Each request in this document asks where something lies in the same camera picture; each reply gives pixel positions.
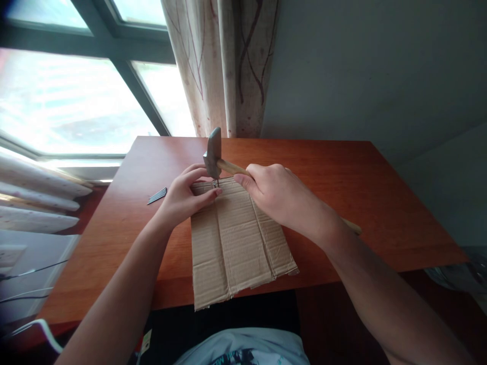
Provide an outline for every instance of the window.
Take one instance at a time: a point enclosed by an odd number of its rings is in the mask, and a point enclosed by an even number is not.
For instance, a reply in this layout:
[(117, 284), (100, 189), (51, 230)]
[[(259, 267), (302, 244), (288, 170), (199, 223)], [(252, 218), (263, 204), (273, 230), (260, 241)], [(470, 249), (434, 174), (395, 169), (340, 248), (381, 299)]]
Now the window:
[(7, 19), (88, 29), (69, 0), (16, 0), (7, 12)]
[(115, 0), (115, 6), (123, 21), (127, 23), (166, 25), (161, 0)]
[(195, 136), (159, 0), (17, 0), (0, 38), (0, 145), (120, 157), (138, 135)]

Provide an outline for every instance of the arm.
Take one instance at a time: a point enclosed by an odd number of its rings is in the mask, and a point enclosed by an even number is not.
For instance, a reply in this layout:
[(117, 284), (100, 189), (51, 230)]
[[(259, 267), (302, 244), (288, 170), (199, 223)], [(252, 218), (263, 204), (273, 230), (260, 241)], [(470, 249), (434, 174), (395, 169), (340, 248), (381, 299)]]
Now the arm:
[(204, 165), (187, 168), (133, 243), (106, 288), (71, 337), (56, 364), (127, 363), (149, 315), (167, 241), (175, 226), (211, 204), (222, 192), (193, 196), (191, 184), (208, 176)]
[(249, 165), (235, 181), (268, 216), (306, 236), (328, 256), (362, 322), (392, 364), (472, 364), (449, 328), (328, 205), (281, 165)]

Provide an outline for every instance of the hand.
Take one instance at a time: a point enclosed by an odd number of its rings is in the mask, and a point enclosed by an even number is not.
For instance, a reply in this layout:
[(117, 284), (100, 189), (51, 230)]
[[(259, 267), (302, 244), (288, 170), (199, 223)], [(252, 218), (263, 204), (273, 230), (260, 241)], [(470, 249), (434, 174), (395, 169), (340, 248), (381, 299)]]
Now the hand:
[(204, 164), (191, 165), (176, 177), (151, 223), (157, 226), (164, 224), (172, 230), (201, 208), (213, 203), (222, 189), (211, 189), (199, 196), (194, 196), (190, 189), (191, 184), (201, 177), (209, 177)]
[(336, 212), (312, 193), (303, 182), (282, 165), (268, 167), (251, 164), (253, 179), (237, 174), (233, 178), (247, 190), (269, 217), (308, 237), (313, 242), (345, 224)]

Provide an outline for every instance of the cardboard sheet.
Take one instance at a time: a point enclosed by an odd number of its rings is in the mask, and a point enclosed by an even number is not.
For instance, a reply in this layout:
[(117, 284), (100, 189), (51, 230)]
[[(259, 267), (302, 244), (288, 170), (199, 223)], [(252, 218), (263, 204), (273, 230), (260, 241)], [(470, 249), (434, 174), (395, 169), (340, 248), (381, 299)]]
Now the cardboard sheet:
[[(220, 187), (215, 202), (191, 217), (195, 311), (298, 272), (281, 226), (232, 177), (220, 179)], [(197, 182), (191, 190), (201, 195), (212, 188)]]

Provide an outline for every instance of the metal hammer head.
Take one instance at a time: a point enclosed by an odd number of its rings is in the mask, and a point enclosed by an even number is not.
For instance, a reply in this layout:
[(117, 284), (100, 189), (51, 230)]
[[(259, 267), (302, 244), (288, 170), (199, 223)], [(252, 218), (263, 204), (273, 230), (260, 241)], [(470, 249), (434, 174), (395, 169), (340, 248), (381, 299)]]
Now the metal hammer head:
[(208, 137), (208, 147), (203, 155), (203, 161), (210, 175), (214, 179), (218, 179), (222, 173), (222, 169), (217, 166), (217, 161), (222, 158), (222, 129), (216, 127)]

